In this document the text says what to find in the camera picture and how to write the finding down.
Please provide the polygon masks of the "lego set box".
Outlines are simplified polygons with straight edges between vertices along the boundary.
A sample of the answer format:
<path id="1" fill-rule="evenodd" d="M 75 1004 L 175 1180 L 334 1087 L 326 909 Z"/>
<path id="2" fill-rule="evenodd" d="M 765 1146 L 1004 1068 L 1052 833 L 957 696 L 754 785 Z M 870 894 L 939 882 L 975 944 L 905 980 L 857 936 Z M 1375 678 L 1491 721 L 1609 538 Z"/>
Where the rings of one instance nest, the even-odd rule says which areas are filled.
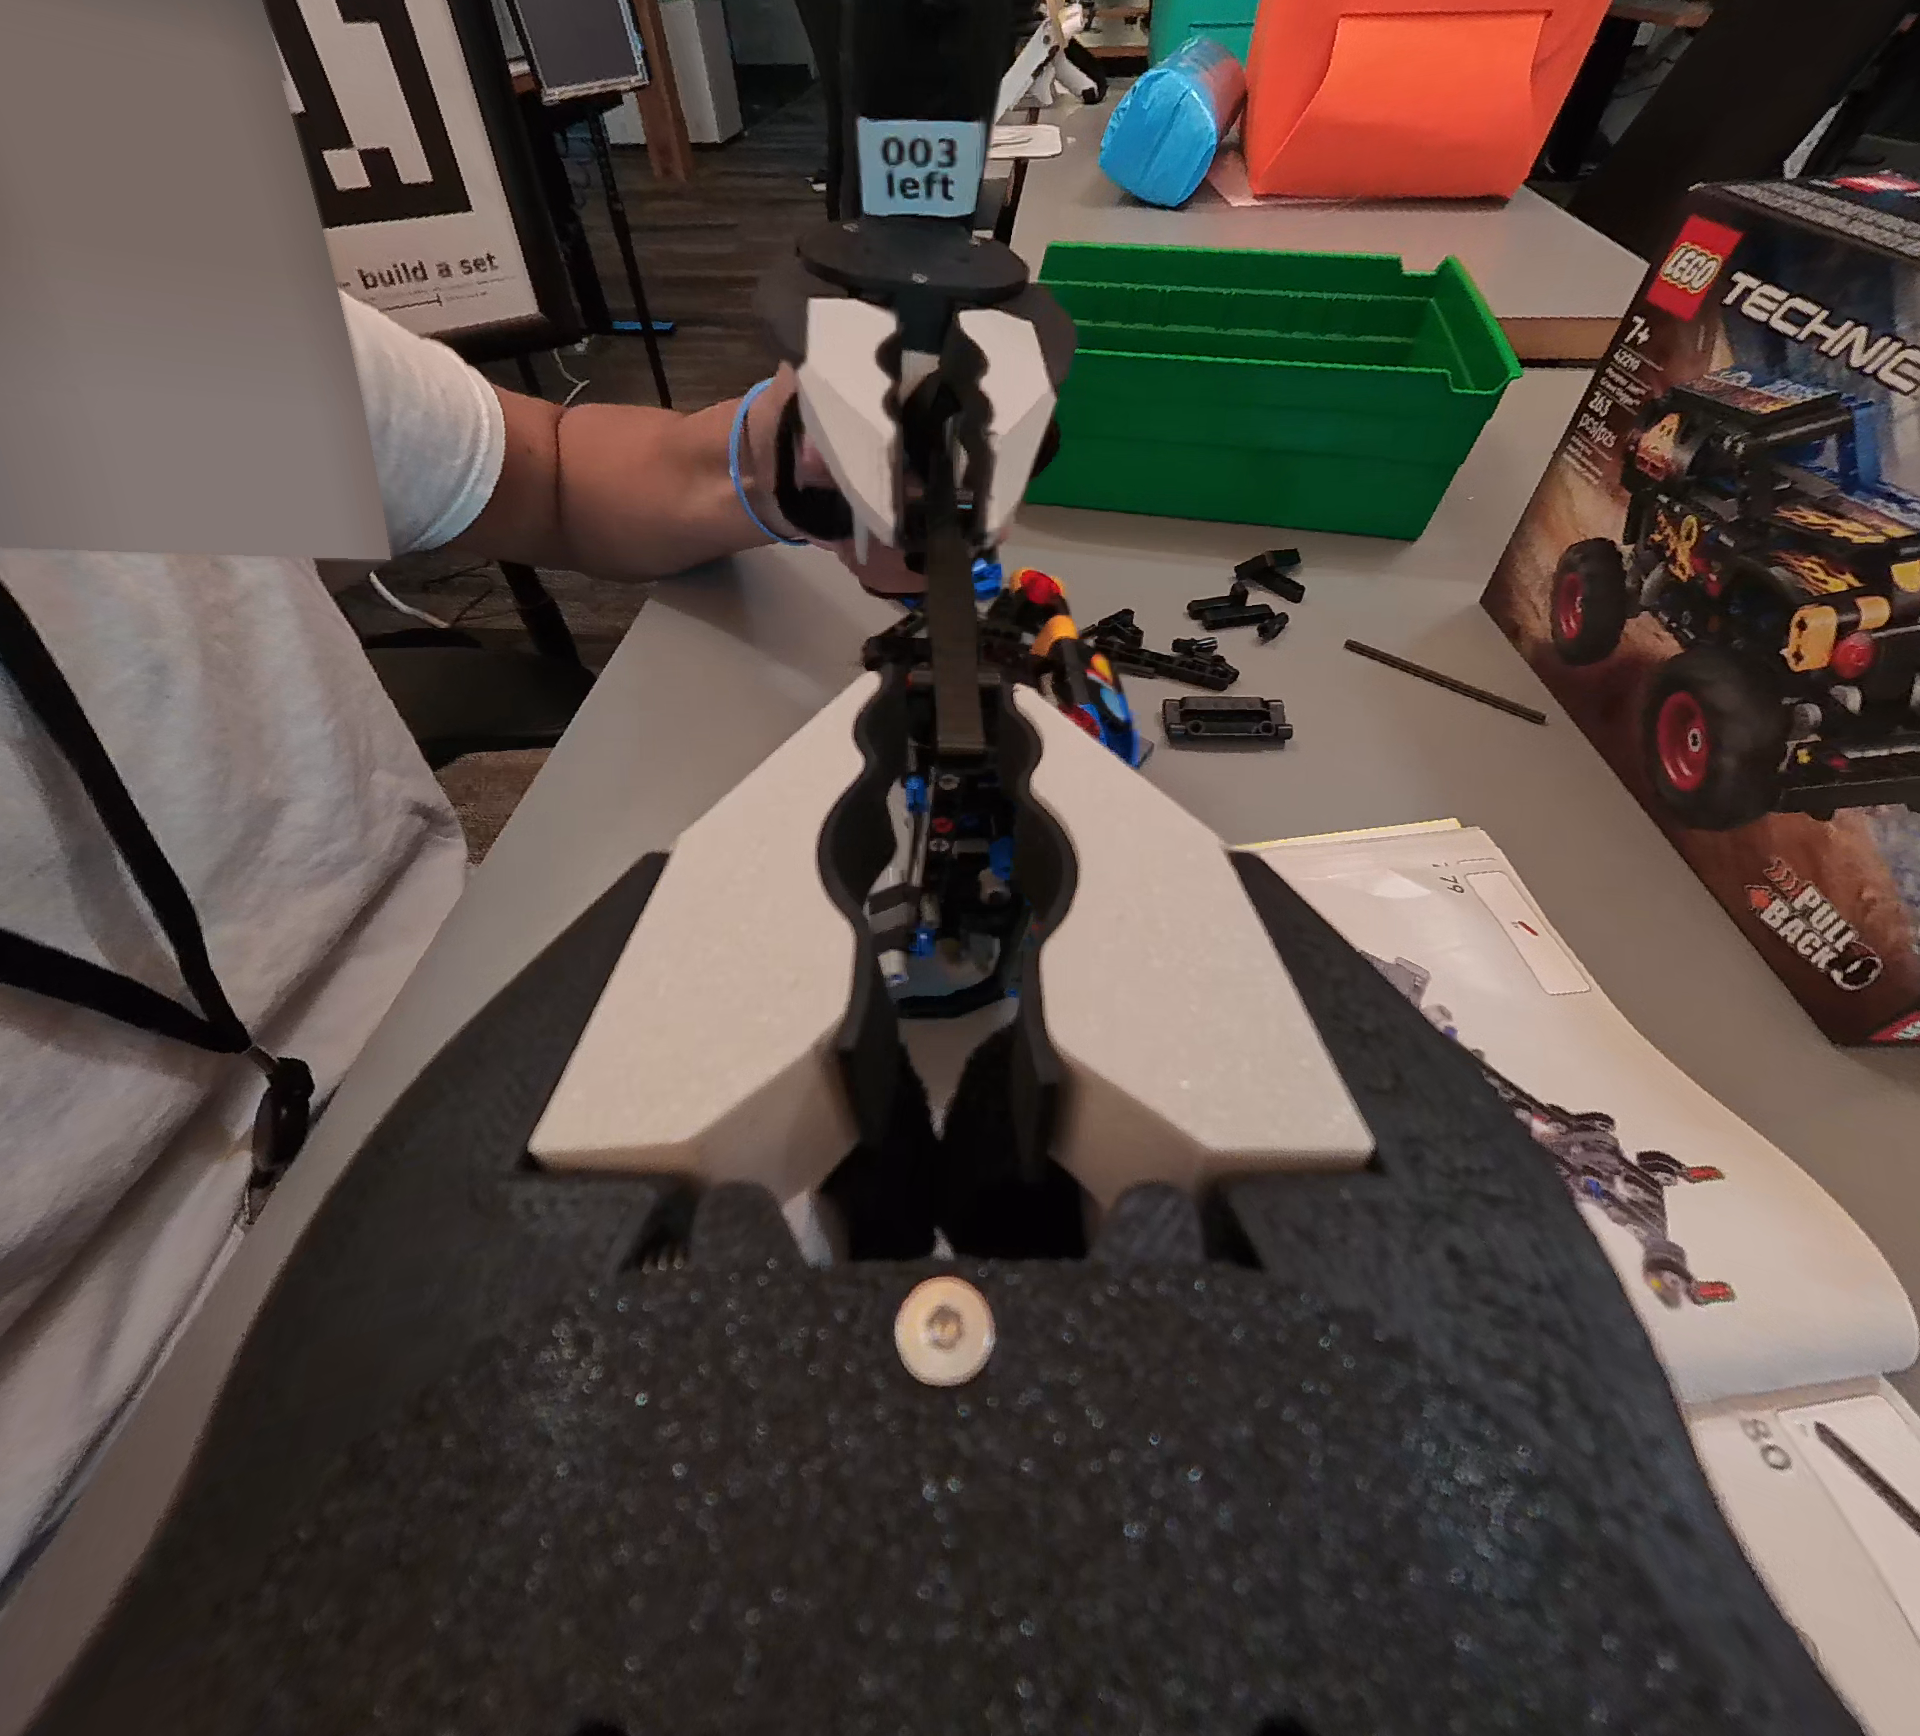
<path id="1" fill-rule="evenodd" d="M 1915 1049 L 1915 177 L 1696 187 L 1482 607 L 1822 1035 Z"/>

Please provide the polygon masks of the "cyan wrapped roll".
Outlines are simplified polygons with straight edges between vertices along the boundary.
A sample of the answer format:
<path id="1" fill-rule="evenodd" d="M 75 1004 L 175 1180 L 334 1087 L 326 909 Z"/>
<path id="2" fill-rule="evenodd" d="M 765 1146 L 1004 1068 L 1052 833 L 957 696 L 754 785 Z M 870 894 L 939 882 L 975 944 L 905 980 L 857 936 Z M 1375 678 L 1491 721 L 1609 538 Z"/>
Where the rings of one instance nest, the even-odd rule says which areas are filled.
<path id="1" fill-rule="evenodd" d="M 1114 100 L 1096 148 L 1100 174 L 1137 204 L 1183 208 L 1241 109 L 1241 62 L 1218 41 L 1195 35 Z"/>

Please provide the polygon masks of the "green plastic bin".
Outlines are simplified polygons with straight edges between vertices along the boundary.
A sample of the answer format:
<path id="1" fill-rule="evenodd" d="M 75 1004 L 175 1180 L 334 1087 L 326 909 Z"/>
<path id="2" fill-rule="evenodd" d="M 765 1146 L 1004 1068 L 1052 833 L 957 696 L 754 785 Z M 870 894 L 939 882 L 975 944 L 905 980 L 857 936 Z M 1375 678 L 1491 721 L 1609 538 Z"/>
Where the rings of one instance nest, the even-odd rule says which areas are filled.
<path id="1" fill-rule="evenodd" d="M 1414 542 L 1520 377 L 1466 268 L 1054 240 L 1075 328 L 1027 504 Z"/>

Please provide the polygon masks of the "scattered black lego pieces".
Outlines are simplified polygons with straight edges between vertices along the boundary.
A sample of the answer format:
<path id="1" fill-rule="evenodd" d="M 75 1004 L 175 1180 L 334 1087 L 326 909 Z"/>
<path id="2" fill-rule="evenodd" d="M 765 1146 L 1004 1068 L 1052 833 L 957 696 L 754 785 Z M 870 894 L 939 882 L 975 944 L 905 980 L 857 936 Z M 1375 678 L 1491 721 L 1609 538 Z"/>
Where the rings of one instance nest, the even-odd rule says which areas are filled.
<path id="1" fill-rule="evenodd" d="M 1125 678 L 1225 694 L 1237 683 L 1237 663 L 1222 644 L 1274 644 L 1302 599 L 1302 553 L 1270 547 L 1237 563 L 1222 589 L 1186 599 L 1164 637 L 1130 604 L 1091 620 L 1083 634 L 1091 653 Z"/>

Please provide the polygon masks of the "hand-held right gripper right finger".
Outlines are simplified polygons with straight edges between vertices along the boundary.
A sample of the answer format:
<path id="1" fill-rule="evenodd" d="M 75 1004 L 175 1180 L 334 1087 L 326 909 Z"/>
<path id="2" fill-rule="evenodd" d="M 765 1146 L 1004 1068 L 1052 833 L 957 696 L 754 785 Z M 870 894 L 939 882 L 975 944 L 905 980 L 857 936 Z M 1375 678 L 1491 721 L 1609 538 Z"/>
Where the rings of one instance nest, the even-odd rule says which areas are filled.
<path id="1" fill-rule="evenodd" d="M 1052 1158 L 1083 1190 L 1366 1166 L 1373 1136 L 1222 841 L 1039 694 L 1014 706 L 1075 868 L 1039 944 Z"/>

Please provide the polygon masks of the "black office chair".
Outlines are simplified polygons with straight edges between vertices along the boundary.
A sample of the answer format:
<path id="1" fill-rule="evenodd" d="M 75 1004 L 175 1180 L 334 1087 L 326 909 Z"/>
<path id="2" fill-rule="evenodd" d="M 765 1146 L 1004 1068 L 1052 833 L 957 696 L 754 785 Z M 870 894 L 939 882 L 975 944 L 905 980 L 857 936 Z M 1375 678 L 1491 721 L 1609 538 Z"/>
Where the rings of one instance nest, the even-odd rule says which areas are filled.
<path id="1" fill-rule="evenodd" d="M 1778 177 L 1915 0 L 1717 0 L 1565 212 L 1652 261 L 1696 184 Z"/>

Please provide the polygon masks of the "lego truck chassis model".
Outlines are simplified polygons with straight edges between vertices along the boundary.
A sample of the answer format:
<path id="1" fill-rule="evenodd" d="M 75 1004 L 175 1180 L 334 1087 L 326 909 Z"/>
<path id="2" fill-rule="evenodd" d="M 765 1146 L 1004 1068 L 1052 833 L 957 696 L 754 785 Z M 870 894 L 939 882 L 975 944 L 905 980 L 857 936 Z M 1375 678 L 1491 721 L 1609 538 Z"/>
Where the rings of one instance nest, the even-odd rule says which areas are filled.
<path id="1" fill-rule="evenodd" d="M 1040 570 L 1002 574 L 972 563 L 980 667 L 1000 683 L 1039 691 L 1121 764 L 1146 754 L 1112 667 Z M 907 749 L 899 775 L 899 845 L 868 897 L 885 990 L 907 1021 L 955 1021 L 1014 996 L 1026 943 L 1026 897 L 1013 882 L 1014 804 L 996 764 L 939 752 L 931 644 L 916 599 L 864 653 L 870 667 L 901 667 Z"/>

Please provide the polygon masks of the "blue wristband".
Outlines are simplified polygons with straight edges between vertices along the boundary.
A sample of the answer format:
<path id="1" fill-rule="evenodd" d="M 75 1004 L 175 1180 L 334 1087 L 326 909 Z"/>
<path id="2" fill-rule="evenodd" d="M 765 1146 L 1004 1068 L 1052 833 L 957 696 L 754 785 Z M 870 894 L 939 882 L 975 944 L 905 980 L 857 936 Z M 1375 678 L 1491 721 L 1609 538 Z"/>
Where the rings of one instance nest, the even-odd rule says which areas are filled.
<path id="1" fill-rule="evenodd" d="M 733 498 L 754 538 L 766 547 L 804 550 L 807 535 L 781 513 L 781 425 L 794 398 L 790 373 L 754 382 L 733 411 L 728 475 Z"/>

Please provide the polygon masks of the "long thin black axle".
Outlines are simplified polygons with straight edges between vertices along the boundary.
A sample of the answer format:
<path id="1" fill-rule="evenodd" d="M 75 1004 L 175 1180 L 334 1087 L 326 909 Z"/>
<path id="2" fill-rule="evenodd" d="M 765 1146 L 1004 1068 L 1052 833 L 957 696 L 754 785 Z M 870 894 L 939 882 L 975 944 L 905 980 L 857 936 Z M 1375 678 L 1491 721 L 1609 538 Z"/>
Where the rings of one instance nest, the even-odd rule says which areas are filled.
<path id="1" fill-rule="evenodd" d="M 1449 674 L 1426 667 L 1422 663 L 1410 663 L 1410 661 L 1406 661 L 1399 654 L 1393 654 L 1393 653 L 1387 653 L 1387 649 L 1382 649 L 1375 644 L 1366 644 L 1366 642 L 1346 638 L 1346 642 L 1341 642 L 1341 649 L 1346 654 L 1358 657 L 1361 663 L 1379 666 L 1383 670 L 1393 670 L 1396 677 L 1406 677 L 1408 682 L 1415 682 L 1415 683 L 1424 683 L 1428 688 L 1437 688 L 1437 691 L 1452 694 L 1457 699 L 1473 702 L 1473 706 L 1478 706 L 1485 709 L 1494 709 L 1499 716 L 1510 716 L 1510 717 L 1516 717 L 1520 723 L 1547 725 L 1547 716 L 1543 709 L 1526 706 L 1526 702 L 1519 702 L 1519 699 L 1506 696 L 1506 694 L 1485 691 L 1485 688 L 1478 688 L 1478 687 L 1473 687 L 1473 683 L 1468 683 L 1464 678 L 1455 678 Z"/>

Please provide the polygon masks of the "black lego frame piece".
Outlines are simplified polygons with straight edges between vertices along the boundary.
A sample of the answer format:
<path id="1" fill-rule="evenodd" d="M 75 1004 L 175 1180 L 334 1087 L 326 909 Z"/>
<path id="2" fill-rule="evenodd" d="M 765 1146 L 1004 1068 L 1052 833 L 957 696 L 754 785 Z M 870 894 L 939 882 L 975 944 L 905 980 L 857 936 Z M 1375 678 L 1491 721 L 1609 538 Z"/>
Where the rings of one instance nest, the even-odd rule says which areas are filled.
<path id="1" fill-rule="evenodd" d="M 1170 748 L 1283 748 L 1294 737 L 1283 702 L 1241 694 L 1182 694 L 1163 699 L 1163 737 Z"/>

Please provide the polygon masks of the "person's left hand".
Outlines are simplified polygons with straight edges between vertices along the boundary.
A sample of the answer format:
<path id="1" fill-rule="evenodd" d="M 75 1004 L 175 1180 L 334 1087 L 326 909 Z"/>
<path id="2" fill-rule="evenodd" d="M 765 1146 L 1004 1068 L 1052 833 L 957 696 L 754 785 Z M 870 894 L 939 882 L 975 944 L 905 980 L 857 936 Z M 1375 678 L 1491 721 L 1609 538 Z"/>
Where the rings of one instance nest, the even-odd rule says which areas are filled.
<path id="1" fill-rule="evenodd" d="M 807 538 L 807 547 L 832 556 L 870 597 L 901 599 L 926 592 L 926 575 L 861 525 L 852 525 L 841 542 Z"/>

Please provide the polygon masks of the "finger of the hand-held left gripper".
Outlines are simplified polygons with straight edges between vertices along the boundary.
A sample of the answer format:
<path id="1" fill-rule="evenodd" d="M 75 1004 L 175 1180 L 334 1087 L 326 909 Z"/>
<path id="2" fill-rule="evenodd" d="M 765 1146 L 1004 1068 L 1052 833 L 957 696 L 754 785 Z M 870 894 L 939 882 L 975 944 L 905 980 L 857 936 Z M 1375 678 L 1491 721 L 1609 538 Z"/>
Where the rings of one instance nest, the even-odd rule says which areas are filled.
<path id="1" fill-rule="evenodd" d="M 852 295 L 807 295 L 794 405 L 799 407 L 799 523 L 857 555 L 907 555 L 907 438 L 895 369 L 882 352 L 899 336 L 887 308 Z"/>
<path id="2" fill-rule="evenodd" d="M 1007 308 L 960 308 L 943 344 L 943 461 L 957 527 L 1000 538 L 1054 422 L 1035 324 Z"/>

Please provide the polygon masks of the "lego instruction booklet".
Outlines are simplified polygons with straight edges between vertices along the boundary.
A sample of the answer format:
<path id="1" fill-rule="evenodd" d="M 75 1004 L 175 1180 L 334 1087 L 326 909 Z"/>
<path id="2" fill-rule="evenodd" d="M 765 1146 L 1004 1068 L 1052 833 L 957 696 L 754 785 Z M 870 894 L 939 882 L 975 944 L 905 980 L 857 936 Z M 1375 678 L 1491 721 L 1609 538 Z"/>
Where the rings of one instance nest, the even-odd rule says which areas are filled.
<path id="1" fill-rule="evenodd" d="M 1915 1308 L 1857 1221 L 1606 998 L 1452 819 L 1249 845 L 1473 1052 L 1606 1249 L 1726 1527 L 1861 1732 L 1917 1732 Z"/>

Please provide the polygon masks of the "sign with black square marker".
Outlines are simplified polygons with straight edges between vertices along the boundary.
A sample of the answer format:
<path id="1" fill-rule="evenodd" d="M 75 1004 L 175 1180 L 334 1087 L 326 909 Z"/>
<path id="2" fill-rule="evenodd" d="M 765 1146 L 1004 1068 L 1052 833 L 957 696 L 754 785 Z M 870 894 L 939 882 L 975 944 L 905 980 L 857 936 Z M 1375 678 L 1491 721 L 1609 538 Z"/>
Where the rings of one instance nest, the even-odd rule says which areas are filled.
<path id="1" fill-rule="evenodd" d="M 260 0 L 334 282 L 417 336 L 558 311 L 487 0 Z"/>

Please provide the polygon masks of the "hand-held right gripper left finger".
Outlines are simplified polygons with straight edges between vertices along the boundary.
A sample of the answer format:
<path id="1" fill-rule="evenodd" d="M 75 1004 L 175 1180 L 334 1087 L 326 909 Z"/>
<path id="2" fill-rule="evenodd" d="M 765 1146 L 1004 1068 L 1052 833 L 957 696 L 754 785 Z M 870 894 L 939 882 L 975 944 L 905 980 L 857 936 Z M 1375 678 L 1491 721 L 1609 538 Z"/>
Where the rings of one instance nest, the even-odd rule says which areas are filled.
<path id="1" fill-rule="evenodd" d="M 864 919 L 895 856 L 899 683 L 861 674 L 675 841 L 526 1153 L 810 1194 L 899 1136 Z"/>

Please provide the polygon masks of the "white cabinet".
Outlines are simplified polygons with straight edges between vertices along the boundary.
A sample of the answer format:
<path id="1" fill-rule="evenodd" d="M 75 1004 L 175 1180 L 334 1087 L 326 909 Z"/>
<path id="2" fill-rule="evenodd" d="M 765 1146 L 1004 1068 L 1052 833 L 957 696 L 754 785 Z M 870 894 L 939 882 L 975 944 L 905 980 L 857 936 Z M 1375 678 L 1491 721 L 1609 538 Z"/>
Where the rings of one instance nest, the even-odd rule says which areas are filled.
<path id="1" fill-rule="evenodd" d="M 694 148 L 717 148 L 741 136 L 733 41 L 724 0 L 655 0 L 684 136 Z"/>

